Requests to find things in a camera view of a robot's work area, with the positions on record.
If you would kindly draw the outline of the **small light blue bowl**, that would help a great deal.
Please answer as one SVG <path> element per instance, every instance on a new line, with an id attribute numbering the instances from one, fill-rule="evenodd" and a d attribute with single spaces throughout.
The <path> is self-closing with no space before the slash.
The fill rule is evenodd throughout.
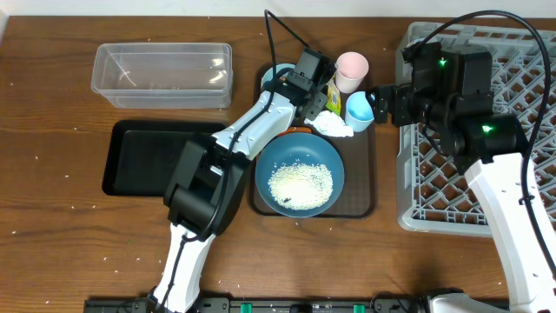
<path id="1" fill-rule="evenodd" d="M 283 79 L 288 75 L 288 73 L 295 68 L 293 63 L 278 63 L 275 66 L 276 75 Z M 273 68 L 268 69 L 261 79 L 261 89 L 264 90 L 268 82 L 271 82 L 274 78 Z"/>

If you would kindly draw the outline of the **white rice pile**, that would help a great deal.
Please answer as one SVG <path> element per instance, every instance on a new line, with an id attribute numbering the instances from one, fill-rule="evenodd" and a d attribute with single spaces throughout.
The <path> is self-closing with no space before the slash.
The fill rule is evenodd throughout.
<path id="1" fill-rule="evenodd" d="M 272 173 L 268 190 L 283 208 L 311 210 L 329 200 L 334 191 L 334 180 L 325 164 L 294 163 Z"/>

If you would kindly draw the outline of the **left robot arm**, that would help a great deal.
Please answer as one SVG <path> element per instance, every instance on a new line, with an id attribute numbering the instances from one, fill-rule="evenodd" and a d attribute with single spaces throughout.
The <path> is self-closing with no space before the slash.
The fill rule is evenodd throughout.
<path id="1" fill-rule="evenodd" d="M 334 62 L 306 48 L 292 69 L 271 69 L 257 102 L 212 135 L 195 133 L 184 145 L 163 202 L 171 243 L 161 282 L 150 295 L 155 312 L 186 312 L 200 294 L 202 269 L 214 239 L 230 224 L 255 157 L 297 118 L 315 119 Z"/>

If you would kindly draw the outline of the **orange carrot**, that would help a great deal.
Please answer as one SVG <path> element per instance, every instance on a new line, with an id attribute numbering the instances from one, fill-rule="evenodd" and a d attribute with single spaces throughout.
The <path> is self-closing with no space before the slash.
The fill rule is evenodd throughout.
<path id="1" fill-rule="evenodd" d="M 296 133 L 296 132 L 311 134 L 313 131 L 309 127 L 289 127 L 287 130 L 283 131 L 281 135 L 286 135 L 289 133 Z"/>

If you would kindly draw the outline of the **large blue plate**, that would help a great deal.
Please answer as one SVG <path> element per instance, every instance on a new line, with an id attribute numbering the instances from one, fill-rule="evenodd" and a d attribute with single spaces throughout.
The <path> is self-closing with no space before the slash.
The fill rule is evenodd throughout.
<path id="1" fill-rule="evenodd" d="M 271 141 L 255 166 L 255 187 L 274 212 L 288 217 L 318 216 L 339 199 L 345 169 L 326 139 L 290 133 Z"/>

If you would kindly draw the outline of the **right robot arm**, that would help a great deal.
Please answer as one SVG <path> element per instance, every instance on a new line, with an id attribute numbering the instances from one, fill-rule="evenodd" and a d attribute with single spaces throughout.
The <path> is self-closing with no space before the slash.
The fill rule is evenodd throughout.
<path id="1" fill-rule="evenodd" d="M 419 42 L 402 51 L 409 83 L 380 85 L 366 99 L 377 123 L 422 124 L 440 136 L 486 216 L 506 276 L 512 312 L 555 310 L 555 232 L 526 156 L 529 137 L 513 114 L 493 110 L 487 48 Z"/>

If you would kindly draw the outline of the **light blue plastic cup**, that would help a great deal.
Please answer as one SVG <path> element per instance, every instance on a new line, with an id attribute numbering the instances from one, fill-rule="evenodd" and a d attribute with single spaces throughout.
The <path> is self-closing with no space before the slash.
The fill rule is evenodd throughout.
<path id="1" fill-rule="evenodd" d="M 348 97 L 346 102 L 345 124 L 354 132 L 362 132 L 374 121 L 365 91 L 357 91 Z"/>

